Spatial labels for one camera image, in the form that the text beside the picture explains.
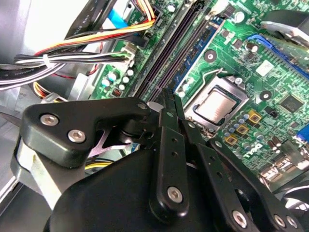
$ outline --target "white sticker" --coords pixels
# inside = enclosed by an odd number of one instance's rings
[[[261,76],[266,76],[267,73],[272,70],[274,65],[268,60],[264,60],[263,63],[255,70]]]

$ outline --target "blue pcie slot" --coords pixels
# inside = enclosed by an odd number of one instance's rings
[[[248,40],[256,40],[257,42],[259,42],[260,44],[262,44],[264,47],[268,48],[269,50],[271,50],[273,53],[275,53],[279,58],[283,59],[286,63],[288,63],[295,71],[297,71],[299,74],[301,74],[302,76],[304,76],[305,78],[307,78],[307,80],[309,80],[309,73],[307,73],[306,71],[302,70],[300,67],[298,67],[295,64],[292,64],[290,62],[290,59],[283,54],[281,51],[279,51],[278,49],[276,49],[276,47],[274,45],[271,44],[271,42],[269,42],[265,37],[263,37],[262,35],[252,35],[250,37],[248,37]]]
[[[206,29],[205,32],[199,37],[198,43],[190,51],[190,53],[185,59],[185,63],[182,64],[182,66],[179,68],[179,70],[176,72],[174,76],[175,86],[174,86],[173,91],[176,90],[178,85],[182,82],[182,80],[187,75],[188,71],[191,69],[191,67],[200,57],[205,47],[213,39],[214,35],[216,34],[218,30],[218,27],[221,26],[221,24],[223,23],[223,20],[220,18],[216,18],[212,20],[211,22],[217,25],[217,27],[212,26],[211,24],[208,24],[209,26],[208,29]]]

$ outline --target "blue ram slot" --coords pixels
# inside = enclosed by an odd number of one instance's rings
[[[281,58],[286,63],[288,63],[295,71],[297,71],[299,74],[304,76],[307,80],[309,80],[309,73],[302,70],[297,65],[292,64],[290,62],[290,59],[285,54],[283,54],[281,51],[276,49],[276,47],[274,45],[272,45],[271,42],[269,42],[265,37],[263,37],[261,35],[252,35],[252,36],[248,37],[248,40],[256,40],[257,42],[259,42],[260,44],[262,44],[263,46],[265,46],[266,48],[271,50],[273,53],[275,53],[279,58]]]
[[[174,86],[173,91],[176,90],[178,85],[182,82],[184,77],[187,75],[190,68],[194,65],[194,63],[200,57],[205,47],[212,40],[212,38],[214,37],[214,35],[216,34],[218,30],[218,27],[222,24],[223,20],[220,18],[217,18],[215,20],[212,20],[211,22],[217,25],[217,27],[214,27],[211,24],[209,24],[208,29],[205,29],[205,32],[201,35],[201,37],[199,37],[198,43],[190,51],[190,53],[185,59],[185,63],[181,65],[181,67],[179,68],[179,70],[176,72],[174,76],[175,86]]]
[[[299,138],[301,138],[302,140],[309,142],[309,125],[305,126],[303,129],[301,129],[297,133],[297,136]]]

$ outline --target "black ram slot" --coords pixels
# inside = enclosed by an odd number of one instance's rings
[[[153,81],[156,79],[161,68],[164,67],[165,63],[168,61],[174,49],[177,47],[177,45],[182,40],[184,35],[190,29],[193,22],[196,20],[197,16],[199,15],[199,10],[201,9],[201,7],[203,7],[203,4],[200,2],[196,2],[189,10],[187,15],[183,19],[181,25],[177,28],[173,38],[169,41],[164,51],[162,52],[160,58],[153,65],[150,72],[146,76],[145,80],[139,87],[139,90],[136,92],[135,97],[142,98],[143,95],[147,92],[149,86],[151,86]]]
[[[160,82],[157,85],[157,88],[152,92],[151,96],[149,96],[149,98],[146,101],[154,101],[160,94],[161,90],[165,88],[169,84],[169,82],[173,79],[177,70],[183,64],[183,60],[188,55],[189,51],[193,48],[198,39],[205,32],[205,27],[207,26],[207,24],[208,21],[202,21],[200,25],[197,26],[192,37],[190,37],[190,39],[183,46],[183,49],[176,56],[177,58],[172,62],[170,68],[166,70],[165,73],[162,75]]]

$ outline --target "ram slot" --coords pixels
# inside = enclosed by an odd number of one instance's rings
[[[157,74],[168,61],[170,55],[177,48],[184,35],[190,29],[201,8],[205,5],[204,1],[184,1],[181,10],[175,16],[174,22],[165,32],[160,42],[150,55],[150,59],[145,63],[143,69],[137,76],[137,84],[131,91],[130,96],[143,98],[143,94],[149,86],[156,80]]]

